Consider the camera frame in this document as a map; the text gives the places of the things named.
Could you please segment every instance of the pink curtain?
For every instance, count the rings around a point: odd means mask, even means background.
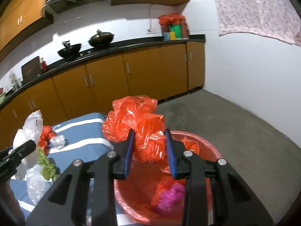
[[[215,0],[220,35],[252,33],[301,47],[301,20],[289,0]]]

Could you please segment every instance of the white stripe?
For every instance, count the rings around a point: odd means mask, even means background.
[[[26,203],[26,202],[24,202],[24,201],[19,201],[19,200],[18,200],[18,202],[19,202],[19,204],[20,204],[20,207],[22,207],[23,209],[25,209],[25,210],[27,210],[27,211],[32,212],[33,209],[35,208],[34,205],[30,205],[30,204],[28,204],[28,203]]]
[[[134,224],[135,222],[129,218],[126,214],[117,214],[117,224],[118,226]]]
[[[15,175],[13,175],[12,177],[11,177],[11,179],[14,179],[14,180],[16,180],[16,177],[15,177]],[[26,181],[27,180],[27,176],[26,176],[26,174],[25,174],[25,178],[23,179],[23,181]]]
[[[68,128],[71,128],[71,127],[75,127],[75,126],[79,126],[79,125],[83,125],[83,124],[88,124],[88,123],[94,123],[94,122],[100,122],[100,123],[103,123],[104,120],[103,119],[100,119],[100,118],[95,118],[95,119],[89,119],[89,120],[84,120],[84,121],[78,121],[78,122],[74,122],[74,123],[70,123],[70,124],[67,124],[59,129],[56,129],[56,127],[59,127],[60,125],[56,125],[53,130],[56,132],[56,133],[59,133],[61,131],[64,131]]]
[[[49,154],[53,154],[53,153],[58,153],[58,152],[62,152],[62,151],[67,151],[67,150],[72,150],[72,149],[77,149],[80,147],[83,147],[87,144],[104,144],[106,146],[108,146],[110,149],[114,149],[113,145],[106,139],[104,138],[91,138],[91,139],[84,139],[81,140],[77,143],[73,143],[73,144],[69,144],[66,147],[63,147],[62,149],[56,149],[56,148],[52,148],[49,151]]]

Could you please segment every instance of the green plastic bag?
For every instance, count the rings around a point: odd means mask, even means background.
[[[38,163],[43,167],[40,174],[45,178],[46,180],[52,180],[55,179],[55,173],[56,173],[56,165],[50,164],[49,159],[47,158],[45,152],[37,146],[37,152],[38,152]]]

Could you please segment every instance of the red bottle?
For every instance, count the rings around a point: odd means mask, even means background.
[[[47,69],[47,64],[46,62],[44,61],[44,58],[41,58],[41,69],[42,69],[42,73],[45,73],[48,71]]]

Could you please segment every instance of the magenta cloth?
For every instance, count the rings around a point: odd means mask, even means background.
[[[176,213],[175,206],[177,202],[180,202],[185,195],[185,187],[178,182],[175,182],[170,190],[161,194],[159,203],[157,205],[157,212],[162,216],[170,216]]]

